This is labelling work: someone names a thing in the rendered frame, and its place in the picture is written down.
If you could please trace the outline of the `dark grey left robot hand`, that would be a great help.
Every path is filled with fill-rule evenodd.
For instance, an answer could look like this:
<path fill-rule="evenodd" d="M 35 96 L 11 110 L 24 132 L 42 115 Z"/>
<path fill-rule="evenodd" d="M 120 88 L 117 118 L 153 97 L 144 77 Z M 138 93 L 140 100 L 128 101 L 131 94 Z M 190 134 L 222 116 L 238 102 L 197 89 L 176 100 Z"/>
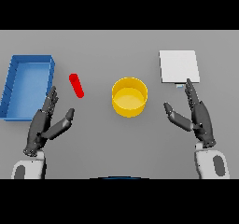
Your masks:
<path fill-rule="evenodd" d="M 30 124 L 26 147 L 23 150 L 26 156 L 36 157 L 37 151 L 40 150 L 48 140 L 55 139 L 71 127 L 75 113 L 74 108 L 70 108 L 65 116 L 56 124 L 53 126 L 50 125 L 58 100 L 56 87 L 53 86 L 42 108 L 36 111 Z"/>

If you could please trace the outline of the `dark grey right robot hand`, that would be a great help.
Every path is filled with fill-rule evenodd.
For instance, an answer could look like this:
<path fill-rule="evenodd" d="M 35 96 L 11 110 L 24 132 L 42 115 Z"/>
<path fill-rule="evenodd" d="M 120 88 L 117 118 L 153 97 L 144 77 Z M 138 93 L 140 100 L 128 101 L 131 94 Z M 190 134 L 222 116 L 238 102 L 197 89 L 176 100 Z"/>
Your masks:
<path fill-rule="evenodd" d="M 163 107 L 168 119 L 184 131 L 194 132 L 195 137 L 203 143 L 203 148 L 214 147 L 217 142 L 213 134 L 209 112 L 204 102 L 199 100 L 197 92 L 189 78 L 186 82 L 185 93 L 188 98 L 191 118 L 187 119 L 175 112 L 172 106 L 165 102 Z"/>

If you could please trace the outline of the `red beaker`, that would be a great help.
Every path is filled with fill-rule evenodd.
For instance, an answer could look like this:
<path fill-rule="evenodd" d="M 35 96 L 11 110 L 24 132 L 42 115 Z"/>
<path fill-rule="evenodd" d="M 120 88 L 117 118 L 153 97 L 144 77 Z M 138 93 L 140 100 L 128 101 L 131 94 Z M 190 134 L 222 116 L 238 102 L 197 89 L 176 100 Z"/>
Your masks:
<path fill-rule="evenodd" d="M 82 89 L 80 79 L 77 75 L 77 73 L 71 73 L 69 75 L 69 81 L 73 87 L 73 90 L 77 96 L 77 98 L 83 98 L 84 97 L 84 90 Z"/>

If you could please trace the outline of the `pale square measuring scale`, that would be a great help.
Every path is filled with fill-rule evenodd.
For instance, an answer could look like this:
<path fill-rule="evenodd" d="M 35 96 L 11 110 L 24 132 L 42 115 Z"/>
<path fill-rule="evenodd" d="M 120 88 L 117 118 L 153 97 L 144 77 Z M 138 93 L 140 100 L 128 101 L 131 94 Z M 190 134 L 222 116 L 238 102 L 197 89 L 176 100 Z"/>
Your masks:
<path fill-rule="evenodd" d="M 162 83 L 183 86 L 188 78 L 192 83 L 200 82 L 194 50 L 160 50 L 159 59 Z"/>

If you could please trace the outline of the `yellow bowl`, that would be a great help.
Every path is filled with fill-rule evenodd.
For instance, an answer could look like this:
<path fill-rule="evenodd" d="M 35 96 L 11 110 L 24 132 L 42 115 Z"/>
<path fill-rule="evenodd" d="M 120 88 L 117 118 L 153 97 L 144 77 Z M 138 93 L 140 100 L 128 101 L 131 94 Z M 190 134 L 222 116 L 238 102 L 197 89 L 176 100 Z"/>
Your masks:
<path fill-rule="evenodd" d="M 112 87 L 112 106 L 117 114 L 125 118 L 140 115 L 147 100 L 148 88 L 136 77 L 123 77 Z"/>

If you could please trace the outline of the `blue tray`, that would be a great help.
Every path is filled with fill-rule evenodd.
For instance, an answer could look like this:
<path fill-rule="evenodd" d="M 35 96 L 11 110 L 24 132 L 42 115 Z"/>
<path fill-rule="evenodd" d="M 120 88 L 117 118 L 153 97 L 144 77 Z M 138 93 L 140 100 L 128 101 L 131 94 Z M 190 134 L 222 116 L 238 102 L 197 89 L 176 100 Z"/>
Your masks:
<path fill-rule="evenodd" d="M 0 119 L 31 121 L 52 87 L 54 67 L 51 55 L 12 55 L 0 101 Z"/>

